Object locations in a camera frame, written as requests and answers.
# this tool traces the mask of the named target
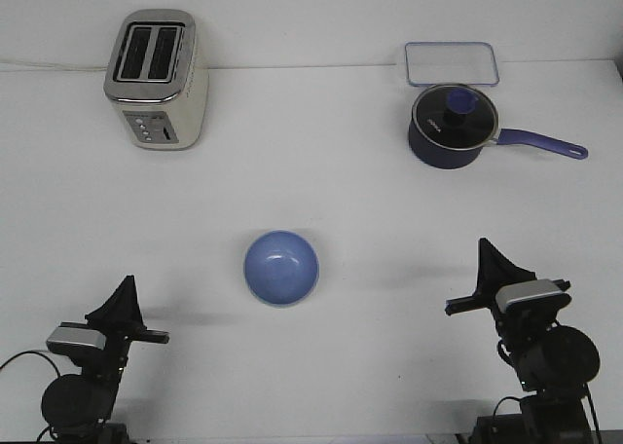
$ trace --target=lid knob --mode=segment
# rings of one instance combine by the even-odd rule
[[[476,109],[478,96],[465,87],[456,87],[446,95],[446,107],[458,115],[468,115]]]

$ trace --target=saucepan handle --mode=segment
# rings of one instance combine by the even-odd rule
[[[557,154],[582,160],[588,157],[588,150],[581,145],[564,142],[553,137],[521,129],[501,129],[497,138],[498,145],[524,144],[548,150]]]

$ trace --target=plastic container lid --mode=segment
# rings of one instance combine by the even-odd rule
[[[409,42],[405,60],[407,82],[414,87],[496,86],[499,82],[494,48],[485,42]]]
[[[261,300],[291,305],[312,291],[318,278],[318,260],[310,244],[298,235],[269,232],[247,250],[244,277]]]

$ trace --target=white tabletop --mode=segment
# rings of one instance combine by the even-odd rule
[[[518,380],[472,293],[487,237],[541,278],[566,278],[559,320],[598,346],[604,428],[620,427],[623,85],[610,61],[502,63],[487,90],[504,127],[576,142],[577,161],[487,147],[459,170],[407,145],[418,93],[395,67],[210,72],[200,142],[130,144],[103,73],[3,72],[0,358],[43,348],[127,274],[149,328],[115,419],[134,437],[465,431]],[[276,309],[245,286],[246,248],[292,230],[320,261],[314,292]],[[75,370],[57,359],[64,372]],[[0,374],[0,439],[33,439],[53,378]]]

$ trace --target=toaster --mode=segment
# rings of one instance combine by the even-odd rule
[[[135,145],[162,150],[193,145],[202,130],[207,84],[190,14],[148,9],[124,20],[104,92]]]

